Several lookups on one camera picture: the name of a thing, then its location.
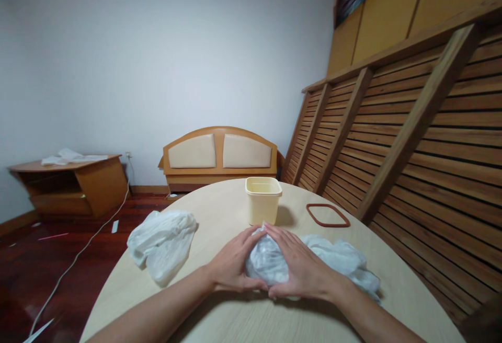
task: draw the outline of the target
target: wooden nightstand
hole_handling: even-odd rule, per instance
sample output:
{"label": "wooden nightstand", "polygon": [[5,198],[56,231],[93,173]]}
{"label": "wooden nightstand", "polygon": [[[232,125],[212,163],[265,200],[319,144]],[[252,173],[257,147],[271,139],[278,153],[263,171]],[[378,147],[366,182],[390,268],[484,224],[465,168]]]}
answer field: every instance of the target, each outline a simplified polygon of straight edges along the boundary
{"label": "wooden nightstand", "polygon": [[120,205],[128,191],[120,156],[68,165],[36,161],[9,169],[23,183],[40,214],[98,218]]}

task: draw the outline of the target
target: person's left hand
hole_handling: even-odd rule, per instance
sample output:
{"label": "person's left hand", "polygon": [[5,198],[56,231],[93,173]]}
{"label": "person's left hand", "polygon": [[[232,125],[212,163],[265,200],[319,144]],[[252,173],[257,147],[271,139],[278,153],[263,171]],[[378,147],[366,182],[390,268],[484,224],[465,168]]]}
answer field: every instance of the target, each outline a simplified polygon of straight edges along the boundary
{"label": "person's left hand", "polygon": [[264,280],[249,278],[244,273],[247,255],[258,240],[267,234],[262,231],[253,235],[253,232],[258,228],[260,225],[254,225],[239,233],[221,249],[211,262],[204,266],[206,274],[214,284],[214,291],[268,290]]}

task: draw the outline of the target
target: slatted wooden panel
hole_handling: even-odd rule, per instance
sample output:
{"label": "slatted wooden panel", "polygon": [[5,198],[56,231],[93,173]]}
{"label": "slatted wooden panel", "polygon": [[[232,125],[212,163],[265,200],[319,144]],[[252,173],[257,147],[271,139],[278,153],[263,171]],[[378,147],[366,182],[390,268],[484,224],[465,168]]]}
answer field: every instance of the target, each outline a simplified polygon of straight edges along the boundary
{"label": "slatted wooden panel", "polygon": [[320,103],[321,93],[321,90],[309,93],[306,97],[307,101],[304,104],[303,111],[300,112],[299,130],[290,144],[288,151],[288,156],[290,156],[289,162],[287,160],[286,167],[282,170],[284,172],[282,181],[288,184],[293,183],[294,175],[300,163],[302,150],[305,147],[310,128],[312,127],[317,105]]}
{"label": "slatted wooden panel", "polygon": [[329,94],[328,104],[323,112],[319,128],[314,135],[314,142],[310,151],[306,154],[307,160],[303,168],[298,186],[313,191],[314,185],[326,162],[326,156],[336,133],[340,127],[340,121],[347,103],[350,99],[357,78],[351,78],[338,83]]}
{"label": "slatted wooden panel", "polygon": [[481,42],[370,224],[457,324],[502,292],[501,38]]}
{"label": "slatted wooden panel", "polygon": [[323,197],[355,215],[444,46],[377,70]]}

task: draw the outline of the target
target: oval table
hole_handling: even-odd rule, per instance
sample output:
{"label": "oval table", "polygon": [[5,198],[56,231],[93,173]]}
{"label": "oval table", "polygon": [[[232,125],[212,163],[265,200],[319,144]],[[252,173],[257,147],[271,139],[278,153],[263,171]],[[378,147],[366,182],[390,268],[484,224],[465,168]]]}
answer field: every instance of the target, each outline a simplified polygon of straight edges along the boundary
{"label": "oval table", "polygon": [[[187,210],[199,227],[189,258],[171,284],[209,262],[248,224],[244,179],[218,182],[179,199],[169,210]],[[424,284],[386,243],[343,211],[348,228],[324,228],[307,212],[308,203],[329,203],[296,186],[281,183],[276,224],[302,236],[318,234],[331,242],[344,239],[363,252],[368,269],[381,280],[382,306],[428,342],[463,342],[463,338]],[[340,220],[329,208],[313,208],[321,222]],[[161,289],[140,270],[126,250],[111,272],[89,316],[81,342],[129,308]],[[172,341],[187,342],[355,342],[361,338],[333,305],[316,300],[273,301],[264,293],[216,293],[182,324]]]}

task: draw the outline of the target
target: table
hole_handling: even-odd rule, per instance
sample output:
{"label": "table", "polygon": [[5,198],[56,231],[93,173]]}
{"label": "table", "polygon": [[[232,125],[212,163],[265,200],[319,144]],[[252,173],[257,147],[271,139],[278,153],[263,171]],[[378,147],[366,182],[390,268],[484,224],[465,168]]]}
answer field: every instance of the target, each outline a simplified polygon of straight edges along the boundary
{"label": "table", "polygon": [[128,191],[120,156],[67,165],[35,161],[9,170],[21,180],[40,214],[98,218],[121,204]]}
{"label": "table", "polygon": [[[173,282],[209,262],[248,227],[247,195],[243,179],[211,184],[179,199],[167,209],[191,211],[198,230],[190,255]],[[344,239],[362,251],[368,269],[381,279],[383,307],[429,342],[463,342],[463,338],[424,284],[371,230],[338,207],[349,228],[323,228],[306,211],[307,203],[330,203],[296,186],[281,183],[277,225],[297,235],[318,234],[335,242]],[[328,208],[313,209],[322,222],[334,220]],[[81,342],[129,308],[158,292],[147,270],[140,270],[126,250],[106,281],[89,316]],[[258,293],[210,296],[180,327],[171,341],[188,342],[356,342],[358,335],[340,312],[321,301],[280,300]]]}

